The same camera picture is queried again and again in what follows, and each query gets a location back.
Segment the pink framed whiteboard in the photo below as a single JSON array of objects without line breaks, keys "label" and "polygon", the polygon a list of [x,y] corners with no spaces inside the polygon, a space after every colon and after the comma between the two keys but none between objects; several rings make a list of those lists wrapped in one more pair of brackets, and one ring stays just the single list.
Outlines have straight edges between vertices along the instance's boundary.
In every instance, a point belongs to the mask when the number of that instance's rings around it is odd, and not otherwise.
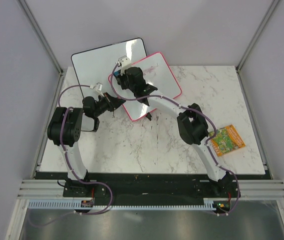
[{"label": "pink framed whiteboard", "polygon": [[118,63],[119,66],[109,75],[108,80],[115,93],[131,99],[123,107],[133,122],[155,110],[146,98],[136,98],[158,95],[175,99],[182,94],[181,87],[161,52],[134,63],[125,56]]}]

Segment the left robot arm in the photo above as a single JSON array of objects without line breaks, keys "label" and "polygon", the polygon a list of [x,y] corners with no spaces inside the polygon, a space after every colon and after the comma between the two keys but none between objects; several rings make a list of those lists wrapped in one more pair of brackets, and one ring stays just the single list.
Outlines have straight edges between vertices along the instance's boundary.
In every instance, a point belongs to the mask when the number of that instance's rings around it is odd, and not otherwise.
[{"label": "left robot arm", "polygon": [[61,151],[67,166],[68,178],[77,181],[74,191],[81,197],[91,193],[91,183],[88,182],[88,171],[84,166],[79,151],[78,141],[81,135],[82,119],[88,117],[93,120],[92,132],[99,127],[99,116],[106,111],[113,112],[126,101],[103,93],[95,100],[87,96],[82,100],[82,107],[60,107],[58,106],[49,122],[47,128],[48,139],[53,141]]}]

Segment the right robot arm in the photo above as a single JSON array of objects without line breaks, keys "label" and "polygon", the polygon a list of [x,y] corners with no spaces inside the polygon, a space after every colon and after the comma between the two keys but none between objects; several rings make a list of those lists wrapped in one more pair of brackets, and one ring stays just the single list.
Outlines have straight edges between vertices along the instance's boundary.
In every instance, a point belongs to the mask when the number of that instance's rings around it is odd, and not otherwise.
[{"label": "right robot arm", "polygon": [[208,124],[213,127],[214,133],[217,129],[202,113],[198,104],[184,106],[163,95],[155,86],[146,83],[139,67],[122,70],[116,65],[109,77],[109,82],[118,98],[124,101],[140,102],[175,118],[179,136],[196,150],[206,168],[212,194],[222,197],[228,192],[233,180],[232,173],[218,163],[215,152],[210,149],[209,141],[212,137],[209,136]]}]

